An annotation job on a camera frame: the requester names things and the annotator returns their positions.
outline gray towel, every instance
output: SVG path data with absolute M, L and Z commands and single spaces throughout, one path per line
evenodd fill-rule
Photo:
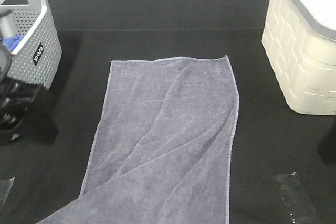
M 237 117 L 227 57 L 113 61 L 80 197 L 41 223 L 227 224 Z

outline perforated basket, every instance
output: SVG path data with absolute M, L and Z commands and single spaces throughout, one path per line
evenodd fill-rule
M 62 54 L 48 0 L 28 0 L 28 4 L 0 5 L 13 10 L 17 35 L 23 40 L 12 52 L 8 76 L 49 88 Z

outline basket label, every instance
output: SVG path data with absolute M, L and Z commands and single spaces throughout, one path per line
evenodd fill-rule
M 44 48 L 42 46 L 42 43 L 40 43 L 40 45 L 38 45 L 38 48 L 37 48 L 37 50 L 36 50 L 36 52 L 34 53 L 34 56 L 33 56 L 33 62 L 34 62 L 35 65 L 38 64 L 38 61 L 40 60 L 43 51 L 44 51 Z

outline white storage bin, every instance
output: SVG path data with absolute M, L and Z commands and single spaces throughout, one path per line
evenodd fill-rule
M 23 40 L 12 52 L 8 76 L 49 88 L 62 54 L 48 0 L 28 0 L 28 4 L 0 5 L 12 9 L 17 35 Z
M 270 0 L 262 44 L 294 111 L 336 114 L 336 0 Z

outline black tablecloth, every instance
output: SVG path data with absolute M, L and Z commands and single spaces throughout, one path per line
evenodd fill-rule
M 296 171 L 322 223 L 336 220 L 332 116 L 287 105 L 261 45 L 268 0 L 49 0 L 63 54 L 53 145 L 0 146 L 0 179 L 15 177 L 1 223 L 36 223 L 78 197 L 111 60 L 228 55 L 240 96 L 232 154 L 231 223 L 287 223 L 272 177 Z M 336 156 L 329 156 L 329 161 Z

